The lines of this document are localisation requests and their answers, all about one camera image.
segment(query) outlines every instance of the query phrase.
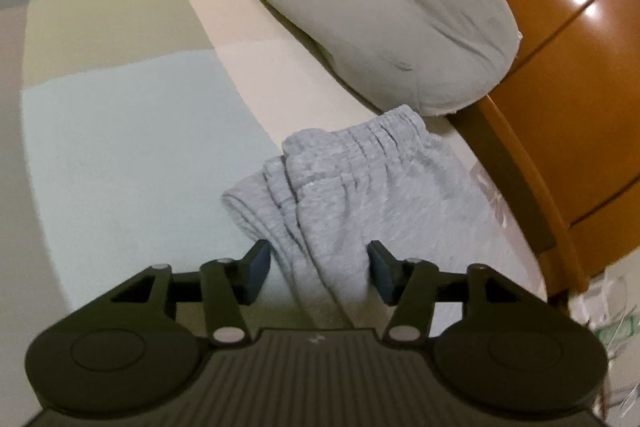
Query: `folded clothing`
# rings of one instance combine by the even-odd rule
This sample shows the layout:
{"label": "folded clothing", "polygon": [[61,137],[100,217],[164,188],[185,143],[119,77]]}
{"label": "folded clothing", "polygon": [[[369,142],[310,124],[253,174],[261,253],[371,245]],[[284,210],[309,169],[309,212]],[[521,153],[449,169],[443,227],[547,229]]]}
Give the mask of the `folded clothing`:
{"label": "folded clothing", "polygon": [[[408,106],[337,132],[302,130],[282,148],[223,203],[249,237],[272,242],[317,327],[385,327],[392,310],[369,281],[373,240],[398,259],[457,273],[484,263],[538,290],[480,188]],[[459,318],[436,313],[431,331]]]}

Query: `bed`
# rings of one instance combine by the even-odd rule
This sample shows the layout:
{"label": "bed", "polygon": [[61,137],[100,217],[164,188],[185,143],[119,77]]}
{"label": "bed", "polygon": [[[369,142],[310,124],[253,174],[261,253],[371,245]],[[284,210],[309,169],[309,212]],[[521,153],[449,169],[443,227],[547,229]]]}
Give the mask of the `bed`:
{"label": "bed", "polygon": [[[0,27],[0,409],[18,425],[37,409],[22,359],[39,331],[151,264],[238,259],[252,243],[222,191],[289,134],[377,111],[260,0],[0,0]],[[481,187],[544,299],[491,178],[446,119],[427,126]],[[178,320],[198,332],[199,313]],[[275,263],[243,313],[254,331],[310,326]]]}

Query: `orange wooden furniture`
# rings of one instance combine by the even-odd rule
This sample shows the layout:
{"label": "orange wooden furniture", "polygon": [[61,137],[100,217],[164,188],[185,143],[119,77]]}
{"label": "orange wooden furniture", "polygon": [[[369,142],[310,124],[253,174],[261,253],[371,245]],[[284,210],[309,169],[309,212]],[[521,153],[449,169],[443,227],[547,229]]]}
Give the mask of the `orange wooden furniture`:
{"label": "orange wooden furniture", "polygon": [[507,0],[508,76],[450,121],[509,202],[548,293],[640,245],[640,0]]}

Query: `cushion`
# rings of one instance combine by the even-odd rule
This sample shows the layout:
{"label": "cushion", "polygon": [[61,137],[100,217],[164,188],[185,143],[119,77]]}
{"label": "cushion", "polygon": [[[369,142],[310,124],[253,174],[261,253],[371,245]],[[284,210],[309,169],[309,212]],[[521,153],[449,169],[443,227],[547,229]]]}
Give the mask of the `cushion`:
{"label": "cushion", "polygon": [[266,0],[319,45],[335,73],[381,110],[422,115],[482,98],[520,45],[506,0]]}

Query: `ribbed plastic surface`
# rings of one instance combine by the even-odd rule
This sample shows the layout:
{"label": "ribbed plastic surface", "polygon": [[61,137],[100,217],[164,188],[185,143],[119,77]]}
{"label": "ribbed plastic surface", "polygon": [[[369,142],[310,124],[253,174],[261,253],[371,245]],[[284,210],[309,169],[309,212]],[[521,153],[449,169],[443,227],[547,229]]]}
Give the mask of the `ribbed plastic surface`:
{"label": "ribbed plastic surface", "polygon": [[543,422],[478,412],[453,396],[415,352],[372,331],[266,330],[216,352],[200,378],[153,411],[82,420],[46,410],[31,427],[601,427],[590,413]]}

